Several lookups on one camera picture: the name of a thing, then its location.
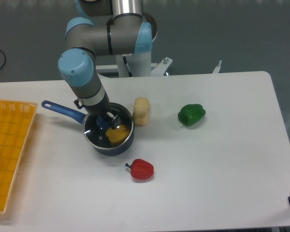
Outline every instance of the green bell pepper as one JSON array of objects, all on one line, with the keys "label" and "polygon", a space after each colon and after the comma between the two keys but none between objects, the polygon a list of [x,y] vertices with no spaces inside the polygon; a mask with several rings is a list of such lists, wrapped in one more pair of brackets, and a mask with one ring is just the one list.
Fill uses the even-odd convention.
[{"label": "green bell pepper", "polygon": [[185,126],[192,126],[198,121],[200,121],[206,111],[203,109],[203,106],[200,104],[188,104],[185,105],[180,112],[178,113],[178,119],[181,121]]}]

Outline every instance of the bell pepper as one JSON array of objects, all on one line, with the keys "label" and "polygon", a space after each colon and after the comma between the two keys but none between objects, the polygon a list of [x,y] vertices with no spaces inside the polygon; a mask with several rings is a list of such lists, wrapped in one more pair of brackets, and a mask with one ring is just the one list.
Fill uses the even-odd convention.
[{"label": "bell pepper", "polygon": [[127,125],[121,124],[115,129],[109,128],[105,132],[105,135],[110,140],[112,146],[116,146],[128,138],[130,131],[131,129]]},{"label": "bell pepper", "polygon": [[147,180],[154,174],[154,166],[143,159],[135,159],[131,165],[126,163],[131,169],[130,174],[138,180]]},{"label": "bell pepper", "polygon": [[200,104],[188,104],[185,105],[178,113],[178,119],[185,126],[192,126],[200,121],[206,114],[203,106]]}]

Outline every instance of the gray floor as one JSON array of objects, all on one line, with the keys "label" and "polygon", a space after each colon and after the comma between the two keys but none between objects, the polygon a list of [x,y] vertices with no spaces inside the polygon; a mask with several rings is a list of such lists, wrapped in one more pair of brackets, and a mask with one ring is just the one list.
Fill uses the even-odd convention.
[{"label": "gray floor", "polygon": [[[153,62],[171,57],[173,75],[211,73],[220,59],[223,73],[267,71],[288,116],[290,0],[144,0],[144,7],[159,27]],[[60,79],[65,27],[76,16],[73,0],[0,1],[0,49],[7,56],[0,82]],[[115,58],[97,62],[115,64]]]}]

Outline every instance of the blue joint cap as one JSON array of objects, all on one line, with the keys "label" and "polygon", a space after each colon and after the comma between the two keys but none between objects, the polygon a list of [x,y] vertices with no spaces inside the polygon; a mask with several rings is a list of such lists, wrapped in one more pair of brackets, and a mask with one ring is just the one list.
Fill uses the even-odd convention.
[{"label": "blue joint cap", "polygon": [[83,8],[82,8],[81,5],[79,4],[79,1],[78,1],[78,0],[74,0],[74,3],[75,3],[75,6],[76,6],[76,9],[77,9],[78,13],[79,13],[82,17],[84,17],[84,18],[89,18],[89,15],[87,15],[87,14],[84,12]]},{"label": "blue joint cap", "polygon": [[82,17],[73,18],[67,24],[65,36],[67,36],[69,30],[71,30],[72,28],[74,28],[75,26],[80,25],[80,24],[89,24],[91,26],[94,26],[93,22],[90,19],[82,18]]},{"label": "blue joint cap", "polygon": [[65,51],[58,60],[58,68],[62,78],[73,87],[87,84],[95,71],[89,55],[79,48]]},{"label": "blue joint cap", "polygon": [[150,23],[143,22],[135,43],[134,53],[149,52],[153,47]]}]

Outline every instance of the white table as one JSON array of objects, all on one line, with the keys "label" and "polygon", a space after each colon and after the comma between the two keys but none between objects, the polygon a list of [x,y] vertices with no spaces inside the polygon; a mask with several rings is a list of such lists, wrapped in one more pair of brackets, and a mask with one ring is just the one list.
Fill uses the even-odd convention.
[{"label": "white table", "polygon": [[[131,112],[150,101],[149,123],[123,154],[97,153],[73,119],[64,81],[0,83],[0,99],[39,103],[0,232],[158,232],[290,226],[290,144],[266,72],[103,79]],[[183,127],[188,103],[206,109]],[[137,183],[125,163],[141,158],[154,178]]]}]

